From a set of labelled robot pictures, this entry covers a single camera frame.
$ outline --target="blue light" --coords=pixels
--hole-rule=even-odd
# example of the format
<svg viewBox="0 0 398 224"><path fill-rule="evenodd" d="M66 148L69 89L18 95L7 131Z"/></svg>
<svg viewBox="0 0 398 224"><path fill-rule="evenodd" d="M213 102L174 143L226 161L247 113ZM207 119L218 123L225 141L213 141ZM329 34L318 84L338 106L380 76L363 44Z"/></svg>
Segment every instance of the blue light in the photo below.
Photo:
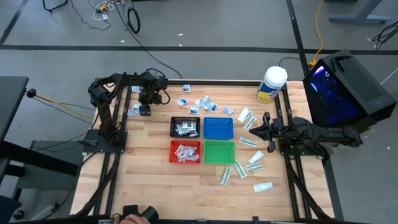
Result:
<svg viewBox="0 0 398 224"><path fill-rule="evenodd" d="M313 84L313 83L311 83L311 86L312 86L312 88L317 92L318 90L317 90L317 87Z"/></svg>
<svg viewBox="0 0 398 224"><path fill-rule="evenodd" d="M319 67L319 68L315 71L314 75L315 75L315 74L318 74L318 73L320 73L320 72L322 72L324 69L325 69L325 68L324 68L323 66Z"/></svg>

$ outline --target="plastic tray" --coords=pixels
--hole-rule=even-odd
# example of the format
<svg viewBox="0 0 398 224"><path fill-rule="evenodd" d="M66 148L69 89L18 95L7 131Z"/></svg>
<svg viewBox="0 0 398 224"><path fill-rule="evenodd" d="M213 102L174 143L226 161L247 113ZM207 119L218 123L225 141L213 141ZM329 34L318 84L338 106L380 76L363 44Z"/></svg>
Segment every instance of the plastic tray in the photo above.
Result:
<svg viewBox="0 0 398 224"><path fill-rule="evenodd" d="M180 136L178 132L176 132L177 124L182 124L183 122L194 122L197 124L197 136L190 137L187 136ZM172 117L170 122L170 137L175 138L199 138L200 137L200 118L197 117Z"/></svg>
<svg viewBox="0 0 398 224"><path fill-rule="evenodd" d="M204 159L207 164L234 164L235 143L233 141L205 141Z"/></svg>
<svg viewBox="0 0 398 224"><path fill-rule="evenodd" d="M174 152L178 149L180 145L183 146L193 146L197 147L198 149L196 150L196 154L199 155L199 159L197 161L185 161L185 162L179 162L177 156L174 154ZM169 162L171 163L178 163L178 164L199 164L201 160L201 155L200 155L200 141L179 141L179 140L173 140L170 143L170 155L169 155Z"/></svg>
<svg viewBox="0 0 398 224"><path fill-rule="evenodd" d="M234 138L234 121L232 118L205 118L203 137L206 139Z"/></svg>

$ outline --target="yellow label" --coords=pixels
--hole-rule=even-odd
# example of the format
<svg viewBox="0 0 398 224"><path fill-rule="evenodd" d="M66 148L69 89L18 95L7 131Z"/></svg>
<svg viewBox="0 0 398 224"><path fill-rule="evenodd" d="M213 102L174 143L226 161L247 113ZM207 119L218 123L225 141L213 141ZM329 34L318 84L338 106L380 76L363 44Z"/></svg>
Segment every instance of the yellow label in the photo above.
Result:
<svg viewBox="0 0 398 224"><path fill-rule="evenodd" d="M262 103L271 103L272 98L269 97L270 93L259 91L257 93L257 99Z"/></svg>

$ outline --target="wooden tabletop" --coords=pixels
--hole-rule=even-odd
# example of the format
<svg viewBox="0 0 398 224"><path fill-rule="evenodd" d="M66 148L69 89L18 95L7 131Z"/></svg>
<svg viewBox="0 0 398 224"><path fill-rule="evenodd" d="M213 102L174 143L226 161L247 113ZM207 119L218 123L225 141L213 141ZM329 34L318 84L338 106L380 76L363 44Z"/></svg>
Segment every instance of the wooden tabletop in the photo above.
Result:
<svg viewBox="0 0 398 224"><path fill-rule="evenodd" d="M287 86L293 115L311 120L302 82L288 82ZM237 120L244 107L252 110L257 118L253 127L262 124L261 118L265 111L270 112L271 118L276 117L275 103L258 102L256 90L256 86L191 85L191 92L184 93L181 85L169 85L167 89L171 97L169 104L151 105L150 117L128 117L126 151L121 156L112 213L122 213L125 205L138 204L140 212L149 205L153 206L162 219L252 220L253 216L258 216L260 220L293 220L284 158L278 150L267 153L267 142L246 131L243 128L246 122L240 123ZM235 141L236 159L242 163L242 166L246 166L248 159L256 151L261 150L264 153L261 159L264 164L263 170L248 172L247 177L240 179L230 165L231 177L227 186L223 186L220 185L220 179L225 165L169 163L170 141L175 139L169 136L170 118L195 116L188 113L189 107L195 104L195 100L203 99L205 95L208 95L213 103L218 104L218 107L215 113L200 109L201 130L203 130L204 117L228 117L222 110L226 106L234 109L231 117L234 120L232 141ZM176 104L181 97L188 100L184 108ZM130 107L137 101L138 94L133 93ZM121 102L119 119L123 105L124 98ZM197 140L203 142L203 132L200 135ZM240 144L241 136L257 140L257 148ZM93 156L81 169L71 214L78 212L96 190L103 156L103 154ZM302 164L308 191L323 211L333 217L321 160L316 156L302 156ZM254 192L254 184L270 181L274 184L272 189ZM105 210L107 194L108 188L103 194L101 213ZM300 216L303 217L300 194L297 195L297 200Z"/></svg>

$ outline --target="concrete floor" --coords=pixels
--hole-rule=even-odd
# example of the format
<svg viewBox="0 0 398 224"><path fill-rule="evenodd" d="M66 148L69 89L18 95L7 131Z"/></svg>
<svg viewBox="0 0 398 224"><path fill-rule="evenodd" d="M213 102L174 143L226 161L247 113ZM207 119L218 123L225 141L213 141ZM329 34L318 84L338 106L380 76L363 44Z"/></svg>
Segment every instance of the concrete floor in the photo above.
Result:
<svg viewBox="0 0 398 224"><path fill-rule="evenodd" d="M63 0L47 0L49 7ZM92 26L104 28L93 20L93 10L86 1L73 0L78 12ZM364 1L326 1L319 15L319 25L326 49L373 50L373 38L383 26L334 24L331 13L356 12ZM6 30L22 0L3 0L0 7L0 32ZM295 13L306 49L317 49L319 43L314 19L319 1L294 0ZM396 21L398 2L384 0L374 11ZM147 46L200 47L269 47L295 49L286 2L280 0L167 0L136 3L142 27L137 38ZM42 9L41 1L29 0L4 45L57 46L138 46L125 31L117 12L109 13L111 27L105 31L89 29L80 22L71 4L54 11ZM398 50L398 36L381 50ZM277 65L282 57L297 54L259 52L153 52L159 60L173 66L184 78L258 80L266 69ZM311 61L313 55L307 55ZM383 81L395 69L398 55L357 55L358 60ZM283 67L291 80L301 80L298 60L284 60ZM28 88L62 102L90 106L88 85L96 77L114 72L141 72L155 67L169 78L178 76L161 66L145 52L100 50L0 50L0 75L25 75ZM383 86L398 98L398 76ZM92 116L92 111L82 111ZM398 148L396 147L398 114L380 122L362 135L365 144L332 155L337 189L346 221L395 223L398 196ZM24 98L12 122L6 140L29 146L31 140L61 141L88 129L88 124L59 113L37 101ZM10 196L12 183L7 178L0 194ZM61 202L67 190L27 190L23 192L22 209L31 217L35 207ZM72 200L54 217L68 215Z"/></svg>

